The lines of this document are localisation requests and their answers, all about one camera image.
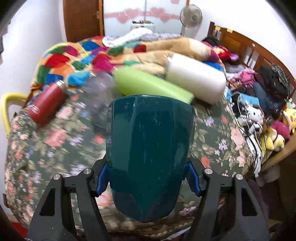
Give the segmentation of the dark green ceramic cup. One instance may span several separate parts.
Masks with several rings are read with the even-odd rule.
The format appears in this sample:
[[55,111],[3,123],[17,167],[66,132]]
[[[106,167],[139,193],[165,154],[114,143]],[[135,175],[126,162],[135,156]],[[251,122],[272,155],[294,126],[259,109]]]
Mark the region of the dark green ceramic cup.
[[108,110],[106,158],[113,202],[141,223],[168,216],[187,171],[194,109],[180,100],[131,95]]

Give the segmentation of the floral tablecloth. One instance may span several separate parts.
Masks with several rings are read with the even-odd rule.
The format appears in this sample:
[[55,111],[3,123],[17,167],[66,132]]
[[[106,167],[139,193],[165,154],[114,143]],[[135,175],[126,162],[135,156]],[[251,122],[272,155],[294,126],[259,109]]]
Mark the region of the floral tablecloth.
[[[208,105],[196,100],[193,107],[196,127],[192,155],[223,176],[245,175],[252,170],[252,154],[228,102],[222,98],[218,104]],[[105,135],[94,129],[90,109],[86,92],[72,88],[62,108],[44,127],[30,120],[26,108],[13,120],[6,155],[6,199],[23,227],[29,227],[53,175],[77,175],[104,157]],[[139,223],[119,213],[110,189],[96,202],[109,232],[137,234],[141,240],[164,240],[190,227],[200,199],[184,183],[171,214],[150,223]]]

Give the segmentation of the white cat plush toy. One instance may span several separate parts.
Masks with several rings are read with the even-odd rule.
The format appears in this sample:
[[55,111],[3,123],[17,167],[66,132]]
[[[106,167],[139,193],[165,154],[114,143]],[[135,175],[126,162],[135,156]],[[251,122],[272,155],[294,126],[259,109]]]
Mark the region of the white cat plush toy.
[[246,126],[250,135],[260,135],[263,131],[264,114],[258,105],[243,105],[239,109],[238,122]]

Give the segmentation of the red thermos bottle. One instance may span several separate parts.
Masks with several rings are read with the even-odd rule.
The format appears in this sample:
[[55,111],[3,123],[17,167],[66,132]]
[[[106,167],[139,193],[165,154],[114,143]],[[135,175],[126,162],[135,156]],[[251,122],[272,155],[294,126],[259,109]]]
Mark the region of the red thermos bottle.
[[28,110],[30,118],[43,126],[66,98],[66,84],[62,80],[50,83],[32,103]]

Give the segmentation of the blue book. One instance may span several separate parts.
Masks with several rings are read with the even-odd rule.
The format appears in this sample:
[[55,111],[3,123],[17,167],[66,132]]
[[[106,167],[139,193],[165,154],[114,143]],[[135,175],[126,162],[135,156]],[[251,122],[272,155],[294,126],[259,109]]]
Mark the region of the blue book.
[[243,102],[244,105],[257,105],[259,106],[259,99],[255,96],[250,96],[250,95],[247,95],[247,94],[241,94],[241,100]]

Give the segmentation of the white thermos bottle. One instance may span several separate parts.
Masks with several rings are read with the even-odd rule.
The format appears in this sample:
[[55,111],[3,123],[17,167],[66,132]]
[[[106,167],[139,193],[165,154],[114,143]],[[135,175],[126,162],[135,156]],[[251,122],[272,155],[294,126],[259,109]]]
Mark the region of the white thermos bottle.
[[211,105],[220,101],[226,86],[223,71],[181,54],[168,58],[165,76],[167,81]]

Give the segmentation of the lime green bottle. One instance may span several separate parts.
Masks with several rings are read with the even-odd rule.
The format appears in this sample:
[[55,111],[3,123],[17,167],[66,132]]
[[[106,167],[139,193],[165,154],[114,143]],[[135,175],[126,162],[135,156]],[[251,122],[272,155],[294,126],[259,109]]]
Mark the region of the lime green bottle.
[[174,98],[187,104],[194,99],[191,92],[129,66],[115,68],[112,74],[116,87],[124,95],[158,95]]

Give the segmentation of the colourful patchwork blanket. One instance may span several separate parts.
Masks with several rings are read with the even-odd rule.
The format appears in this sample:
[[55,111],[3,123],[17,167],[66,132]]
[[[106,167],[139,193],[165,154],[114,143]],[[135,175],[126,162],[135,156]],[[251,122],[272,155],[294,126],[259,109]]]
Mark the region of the colourful patchwork blanket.
[[102,40],[102,36],[95,36],[76,43],[59,43],[48,49],[36,66],[31,90],[57,80],[79,86],[91,73],[111,72],[122,65],[162,75],[168,58],[176,53],[224,67],[210,44],[192,38],[132,41],[118,47],[106,47]]

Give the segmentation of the wooden bed headboard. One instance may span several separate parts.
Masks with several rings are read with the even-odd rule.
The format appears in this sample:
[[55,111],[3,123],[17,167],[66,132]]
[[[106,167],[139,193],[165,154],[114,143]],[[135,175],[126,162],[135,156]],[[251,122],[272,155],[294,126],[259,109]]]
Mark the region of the wooden bed headboard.
[[289,69],[274,54],[252,39],[231,29],[220,27],[214,22],[209,25],[208,36],[218,38],[225,48],[238,53],[240,63],[246,67],[258,70],[261,66],[271,67],[272,63],[277,64],[287,73],[291,86],[295,88],[295,78]]

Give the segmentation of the brown wooden door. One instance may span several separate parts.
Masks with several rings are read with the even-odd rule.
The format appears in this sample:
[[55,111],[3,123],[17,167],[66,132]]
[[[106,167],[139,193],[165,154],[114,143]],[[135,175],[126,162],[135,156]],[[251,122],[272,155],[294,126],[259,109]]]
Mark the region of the brown wooden door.
[[69,42],[104,35],[103,0],[64,0],[63,18]]

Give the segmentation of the white striped cloth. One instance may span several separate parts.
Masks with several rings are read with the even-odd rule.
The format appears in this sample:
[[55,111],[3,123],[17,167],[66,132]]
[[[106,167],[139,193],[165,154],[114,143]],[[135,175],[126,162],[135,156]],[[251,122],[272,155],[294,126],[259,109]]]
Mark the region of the white striped cloth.
[[153,31],[148,29],[148,28],[135,28],[133,30],[131,30],[130,32],[128,32],[127,34],[125,34],[124,36],[115,38],[115,39],[111,39],[107,36],[103,37],[102,39],[102,43],[104,46],[109,47],[109,48],[114,48],[114,47],[118,47],[118,46],[122,46],[128,42],[131,41],[137,41],[139,40],[141,37],[145,36],[145,35],[149,35],[152,34]]

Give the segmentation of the standing electric fan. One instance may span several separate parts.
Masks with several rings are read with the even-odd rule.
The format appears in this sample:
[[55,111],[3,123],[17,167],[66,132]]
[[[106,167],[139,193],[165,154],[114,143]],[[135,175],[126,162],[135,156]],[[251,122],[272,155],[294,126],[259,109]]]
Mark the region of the standing electric fan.
[[195,29],[201,25],[203,15],[201,9],[194,4],[186,4],[180,12],[180,22],[182,24],[181,36],[185,37],[187,29]]

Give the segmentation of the white sliding wardrobe doors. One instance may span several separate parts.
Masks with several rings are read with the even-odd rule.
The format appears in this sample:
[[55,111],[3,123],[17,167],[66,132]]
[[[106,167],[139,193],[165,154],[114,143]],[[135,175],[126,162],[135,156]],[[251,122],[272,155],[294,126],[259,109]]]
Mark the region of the white sliding wardrobe doors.
[[103,1],[104,34],[125,35],[136,22],[151,22],[157,33],[179,34],[182,28],[180,12],[188,3],[180,0]]

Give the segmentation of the small white cabinet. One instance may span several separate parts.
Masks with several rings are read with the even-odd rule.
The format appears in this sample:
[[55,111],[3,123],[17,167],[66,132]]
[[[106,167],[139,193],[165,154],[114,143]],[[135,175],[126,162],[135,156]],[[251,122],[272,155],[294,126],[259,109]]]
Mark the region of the small white cabinet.
[[140,20],[138,22],[133,21],[130,29],[133,30],[133,29],[137,29],[137,28],[147,28],[153,32],[155,31],[155,25],[151,21],[143,21],[143,20]]

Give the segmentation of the yellow chair frame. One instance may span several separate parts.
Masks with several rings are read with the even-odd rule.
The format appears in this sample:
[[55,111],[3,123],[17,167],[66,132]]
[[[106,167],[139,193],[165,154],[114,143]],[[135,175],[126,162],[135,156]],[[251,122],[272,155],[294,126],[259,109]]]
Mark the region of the yellow chair frame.
[[1,116],[3,127],[8,137],[11,131],[11,120],[13,118],[13,111],[22,108],[28,99],[27,94],[8,92],[1,98]]

